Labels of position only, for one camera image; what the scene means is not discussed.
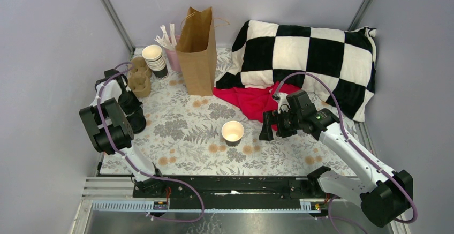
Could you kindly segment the stack of paper cups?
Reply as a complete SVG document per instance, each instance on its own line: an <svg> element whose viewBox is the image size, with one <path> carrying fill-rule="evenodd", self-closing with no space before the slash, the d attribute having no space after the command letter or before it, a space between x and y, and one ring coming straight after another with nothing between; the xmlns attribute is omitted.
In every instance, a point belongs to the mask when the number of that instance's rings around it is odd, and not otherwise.
<svg viewBox="0 0 454 234"><path fill-rule="evenodd" d="M168 76L167 62L163 55L163 50L158 45L149 45L142 51L147 66L151 69L154 76L158 79L165 79Z"/></svg>

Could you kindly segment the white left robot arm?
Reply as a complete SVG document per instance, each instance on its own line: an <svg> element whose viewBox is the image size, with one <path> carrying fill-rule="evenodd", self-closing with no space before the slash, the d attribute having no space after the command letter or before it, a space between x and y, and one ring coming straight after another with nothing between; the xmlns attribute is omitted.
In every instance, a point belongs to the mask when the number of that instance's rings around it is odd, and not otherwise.
<svg viewBox="0 0 454 234"><path fill-rule="evenodd" d="M104 75L95 84L94 101L79 111L88 137L97 152L123 161L137 191L160 197L166 190L161 172L133 144L135 134L146 127L142 103L128 89L124 73L110 69Z"/></svg>

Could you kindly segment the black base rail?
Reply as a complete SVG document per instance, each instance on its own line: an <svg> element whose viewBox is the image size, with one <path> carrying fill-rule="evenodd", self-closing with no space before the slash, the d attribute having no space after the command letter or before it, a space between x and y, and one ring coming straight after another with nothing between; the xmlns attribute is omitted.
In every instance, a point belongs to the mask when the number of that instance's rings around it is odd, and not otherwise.
<svg viewBox="0 0 454 234"><path fill-rule="evenodd" d="M162 199L173 210L290 210L311 199L310 210L324 210L332 195L314 180L284 176L176 176L171 182L131 178L133 197Z"/></svg>

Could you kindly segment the red cloth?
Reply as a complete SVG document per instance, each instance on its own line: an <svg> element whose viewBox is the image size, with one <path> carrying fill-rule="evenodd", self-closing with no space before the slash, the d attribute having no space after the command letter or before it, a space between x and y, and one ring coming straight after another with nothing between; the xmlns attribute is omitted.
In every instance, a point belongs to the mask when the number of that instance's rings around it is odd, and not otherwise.
<svg viewBox="0 0 454 234"><path fill-rule="evenodd" d="M258 88L214 88L214 95L236 107L249 120L257 120L263 123L265 111L276 110L278 103L271 97L279 86L279 81L266 89Z"/></svg>

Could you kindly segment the cardboard cup carrier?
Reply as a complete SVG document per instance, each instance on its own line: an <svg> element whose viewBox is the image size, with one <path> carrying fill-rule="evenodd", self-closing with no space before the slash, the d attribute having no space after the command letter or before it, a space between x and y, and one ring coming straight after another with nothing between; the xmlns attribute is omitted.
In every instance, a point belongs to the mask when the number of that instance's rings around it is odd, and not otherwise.
<svg viewBox="0 0 454 234"><path fill-rule="evenodd" d="M128 74L128 87L136 97L148 97L151 93L151 69L143 57L136 57L130 62L133 67Z"/></svg>

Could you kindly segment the black paper coffee cup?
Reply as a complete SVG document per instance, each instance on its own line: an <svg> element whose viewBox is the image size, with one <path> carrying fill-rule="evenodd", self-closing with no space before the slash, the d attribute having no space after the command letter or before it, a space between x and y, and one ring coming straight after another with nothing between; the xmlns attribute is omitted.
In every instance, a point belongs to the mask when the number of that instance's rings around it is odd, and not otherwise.
<svg viewBox="0 0 454 234"><path fill-rule="evenodd" d="M221 129L221 135L227 146L234 147L240 144L244 136L244 127L238 121L226 122Z"/></svg>

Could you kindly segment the checkered black white pillow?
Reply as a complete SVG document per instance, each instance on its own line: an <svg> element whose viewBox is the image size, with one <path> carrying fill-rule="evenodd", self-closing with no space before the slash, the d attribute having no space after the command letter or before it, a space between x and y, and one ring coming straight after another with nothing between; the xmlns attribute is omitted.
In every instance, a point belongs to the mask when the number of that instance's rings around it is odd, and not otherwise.
<svg viewBox="0 0 454 234"><path fill-rule="evenodd" d="M277 82L316 94L344 115L365 120L375 94L376 29L353 31L249 20L232 46L219 89L265 89Z"/></svg>

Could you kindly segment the pink cup holder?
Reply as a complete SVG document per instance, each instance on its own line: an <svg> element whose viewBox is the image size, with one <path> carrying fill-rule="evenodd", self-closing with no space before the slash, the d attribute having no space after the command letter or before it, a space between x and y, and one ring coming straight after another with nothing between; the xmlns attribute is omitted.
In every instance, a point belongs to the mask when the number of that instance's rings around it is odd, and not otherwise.
<svg viewBox="0 0 454 234"><path fill-rule="evenodd" d="M176 72L181 72L181 67L178 59L178 55L176 53L176 44L179 40L180 36L175 35L175 36L170 36L170 42L171 42L171 49L165 48L170 67L176 71Z"/></svg>

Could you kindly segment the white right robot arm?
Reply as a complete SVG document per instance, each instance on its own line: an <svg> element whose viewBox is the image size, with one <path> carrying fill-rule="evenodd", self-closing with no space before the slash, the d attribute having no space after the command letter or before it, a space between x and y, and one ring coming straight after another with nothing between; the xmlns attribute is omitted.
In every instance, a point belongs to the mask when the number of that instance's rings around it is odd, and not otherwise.
<svg viewBox="0 0 454 234"><path fill-rule="evenodd" d="M417 218L412 176L405 170L396 172L378 160L346 132L342 121L330 110L316 110L311 104L303 109L286 105L285 110L265 111L260 140L273 140L272 125L277 126L276 135L281 138L299 130L311 135L335 152L358 177L354 180L329 167L319 167L307 176L311 196L319 198L329 193L341 197L359 206L377 227L384 227L408 209Z"/></svg>

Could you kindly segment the brown paper bag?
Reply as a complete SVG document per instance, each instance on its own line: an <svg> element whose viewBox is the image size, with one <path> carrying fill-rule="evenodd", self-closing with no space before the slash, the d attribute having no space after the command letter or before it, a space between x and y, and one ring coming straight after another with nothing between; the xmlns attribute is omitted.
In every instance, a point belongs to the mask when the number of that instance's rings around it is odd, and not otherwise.
<svg viewBox="0 0 454 234"><path fill-rule="evenodd" d="M176 54L189 95L212 96L217 65L213 8L198 11L192 7L181 21Z"/></svg>

